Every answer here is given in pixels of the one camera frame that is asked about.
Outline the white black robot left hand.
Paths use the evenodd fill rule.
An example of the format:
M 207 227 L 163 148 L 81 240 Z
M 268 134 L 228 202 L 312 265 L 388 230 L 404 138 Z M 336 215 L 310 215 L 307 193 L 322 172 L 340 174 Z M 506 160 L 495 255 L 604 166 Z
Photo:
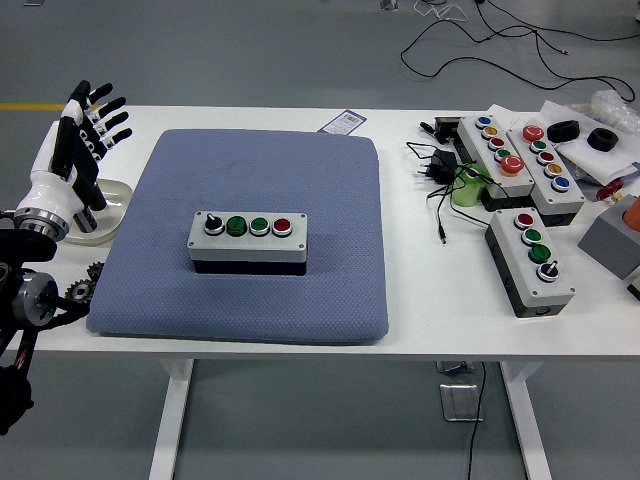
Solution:
M 117 143 L 132 135 L 129 128 L 113 131 L 128 118 L 125 98 L 98 103 L 112 90 L 110 83 L 93 89 L 83 80 L 70 94 L 36 155 L 31 189 L 18 212 L 43 210 L 68 224 L 75 216 L 88 216 L 106 207 L 97 184 L 99 163 Z

